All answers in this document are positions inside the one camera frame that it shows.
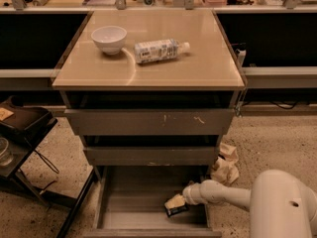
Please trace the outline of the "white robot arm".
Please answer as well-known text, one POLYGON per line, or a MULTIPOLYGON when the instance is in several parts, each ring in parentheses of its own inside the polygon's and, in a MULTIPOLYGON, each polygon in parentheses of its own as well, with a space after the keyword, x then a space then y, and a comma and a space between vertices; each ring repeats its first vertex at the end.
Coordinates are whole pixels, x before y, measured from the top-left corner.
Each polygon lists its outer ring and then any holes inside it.
POLYGON ((317 238, 317 193, 279 170, 259 174, 250 189, 213 179, 188 185, 165 202, 168 216, 190 205, 227 202, 250 213, 250 238, 317 238))

